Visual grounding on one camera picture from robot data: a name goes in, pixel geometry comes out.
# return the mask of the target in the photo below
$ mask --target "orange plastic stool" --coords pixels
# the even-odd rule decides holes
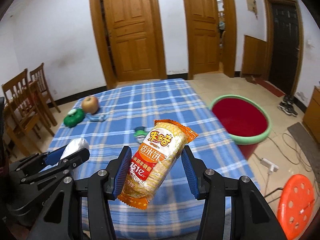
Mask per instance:
[[[293,175],[284,185],[277,218],[288,240],[303,232],[311,217],[314,201],[313,186],[306,176]]]

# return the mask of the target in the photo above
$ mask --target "doorway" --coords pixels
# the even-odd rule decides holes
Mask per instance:
[[[267,73],[265,79],[293,96],[300,75],[303,26],[296,0],[265,0]]]
[[[219,70],[223,71],[223,45],[225,44],[224,36],[226,34],[226,24],[225,24],[225,18],[224,18],[224,6],[223,6],[223,0],[217,0],[218,5],[218,28],[219,28]]]
[[[217,0],[189,0],[188,40],[191,41],[189,69],[193,74],[219,69],[218,7]]]
[[[223,73],[235,75],[236,9],[234,0],[223,0],[225,35],[223,55],[220,50],[220,30],[217,0],[184,0],[187,22],[189,73],[218,71],[223,62]]]
[[[90,0],[90,11],[108,88],[166,78],[158,0]]]

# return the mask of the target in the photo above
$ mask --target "rice cracker package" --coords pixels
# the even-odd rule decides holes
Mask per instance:
[[[146,209],[186,143],[198,136],[193,130],[172,120],[156,120],[131,159],[121,194],[122,202]]]

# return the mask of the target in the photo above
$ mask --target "door panel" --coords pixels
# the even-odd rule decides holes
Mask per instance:
[[[150,0],[103,0],[119,81],[159,78]]]
[[[217,0],[189,0],[191,4],[193,73],[217,71],[219,36]]]
[[[274,37],[269,81],[291,94],[299,49],[299,22],[295,6],[272,4]]]

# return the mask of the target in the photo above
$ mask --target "blue plaid tablecloth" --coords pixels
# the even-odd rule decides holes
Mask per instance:
[[[135,127],[145,126],[150,131],[155,119],[172,119],[199,134],[189,146],[208,168],[236,179],[247,175],[256,183],[238,147],[188,82],[182,79],[150,82],[105,91],[96,97],[100,102],[99,113],[107,113],[107,120],[90,122],[85,118],[71,129],[62,124],[49,147],[53,151],[79,137],[89,142],[90,159],[77,168],[75,179],[104,169],[125,145],[132,148],[134,155],[139,146],[133,136]],[[74,108],[79,108],[81,101]],[[109,201],[109,205],[117,237],[154,239],[198,230],[204,201],[197,201],[191,194],[179,158],[146,210],[119,200]],[[226,200],[226,212],[230,206]],[[84,230],[88,230],[86,198],[82,213]]]

